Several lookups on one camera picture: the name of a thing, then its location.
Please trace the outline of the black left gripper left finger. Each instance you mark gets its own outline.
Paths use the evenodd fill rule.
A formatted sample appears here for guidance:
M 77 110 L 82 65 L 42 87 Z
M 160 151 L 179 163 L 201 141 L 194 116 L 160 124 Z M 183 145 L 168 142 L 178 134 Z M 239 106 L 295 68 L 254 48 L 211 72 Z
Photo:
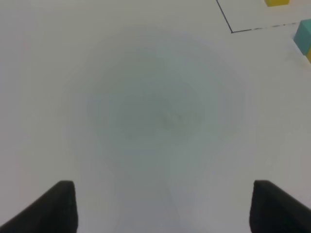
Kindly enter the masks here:
M 2 233 L 75 233 L 78 211 L 73 181 L 59 181 L 0 227 Z

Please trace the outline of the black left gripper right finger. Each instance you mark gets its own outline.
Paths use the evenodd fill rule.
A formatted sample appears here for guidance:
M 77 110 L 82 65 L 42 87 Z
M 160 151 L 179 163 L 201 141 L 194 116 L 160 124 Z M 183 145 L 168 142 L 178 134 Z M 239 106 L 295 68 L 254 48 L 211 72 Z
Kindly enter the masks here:
M 254 181 L 249 226 L 253 233 L 310 233 L 311 210 L 270 181 Z

